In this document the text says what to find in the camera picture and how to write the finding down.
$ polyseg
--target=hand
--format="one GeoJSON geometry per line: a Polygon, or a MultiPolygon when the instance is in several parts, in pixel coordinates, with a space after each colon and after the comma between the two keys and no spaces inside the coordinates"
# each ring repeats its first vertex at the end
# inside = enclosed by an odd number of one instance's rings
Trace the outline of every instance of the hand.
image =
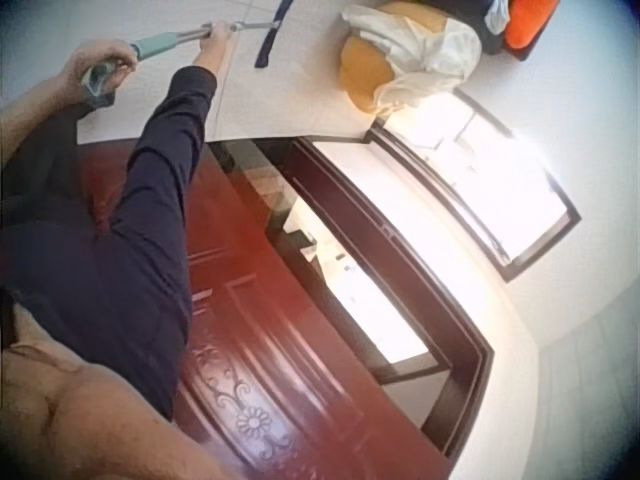
{"type": "Polygon", "coordinates": [[[220,70],[230,37],[229,25],[226,22],[216,23],[211,30],[211,35],[200,40],[200,54],[193,64],[206,68],[216,75],[220,70]]]}
{"type": "Polygon", "coordinates": [[[118,88],[138,64],[135,51],[123,41],[100,40],[81,45],[73,52],[58,75],[66,105],[85,100],[86,93],[81,85],[82,77],[87,70],[104,60],[115,60],[122,64],[107,80],[105,92],[118,88]]]}

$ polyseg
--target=man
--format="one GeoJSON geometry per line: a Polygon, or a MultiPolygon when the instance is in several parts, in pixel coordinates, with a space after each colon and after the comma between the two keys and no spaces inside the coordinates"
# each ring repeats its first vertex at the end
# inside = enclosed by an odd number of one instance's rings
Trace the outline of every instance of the man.
{"type": "Polygon", "coordinates": [[[29,477],[229,478],[169,423],[191,317],[184,197],[229,35],[217,25],[174,75],[107,234],[94,232],[80,186],[80,82],[116,59],[118,88],[136,68],[131,47],[79,48],[2,113],[0,445],[29,477]]]}

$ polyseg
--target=carved flower design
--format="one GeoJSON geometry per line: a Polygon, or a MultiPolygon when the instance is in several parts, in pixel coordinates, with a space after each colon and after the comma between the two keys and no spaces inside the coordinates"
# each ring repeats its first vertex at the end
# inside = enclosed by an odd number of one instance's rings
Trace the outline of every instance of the carved flower design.
{"type": "Polygon", "coordinates": [[[247,407],[238,415],[236,426],[243,435],[259,438],[271,428],[271,417],[260,407],[247,407]]]}

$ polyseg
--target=green mop handle grip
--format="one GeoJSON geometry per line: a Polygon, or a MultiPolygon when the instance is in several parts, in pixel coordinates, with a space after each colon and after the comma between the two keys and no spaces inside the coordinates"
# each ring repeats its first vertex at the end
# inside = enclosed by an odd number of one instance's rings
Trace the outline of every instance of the green mop handle grip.
{"type": "MultiPolygon", "coordinates": [[[[153,37],[143,38],[131,43],[131,47],[138,56],[138,61],[146,60],[160,53],[175,48],[178,44],[178,35],[173,32],[161,33],[153,37]]],[[[106,92],[104,86],[120,66],[119,62],[104,61],[91,67],[82,77],[82,86],[87,92],[87,102],[96,107],[108,106],[112,103],[112,99],[105,97],[106,92]]]]}

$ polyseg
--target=door panel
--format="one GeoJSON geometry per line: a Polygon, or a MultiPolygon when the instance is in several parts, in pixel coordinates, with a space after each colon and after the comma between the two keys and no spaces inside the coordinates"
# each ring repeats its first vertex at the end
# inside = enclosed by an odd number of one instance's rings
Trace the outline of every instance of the door panel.
{"type": "Polygon", "coordinates": [[[176,399],[186,433],[248,478],[446,478],[449,460],[314,306],[208,151],[187,238],[194,317],[176,399]]]}

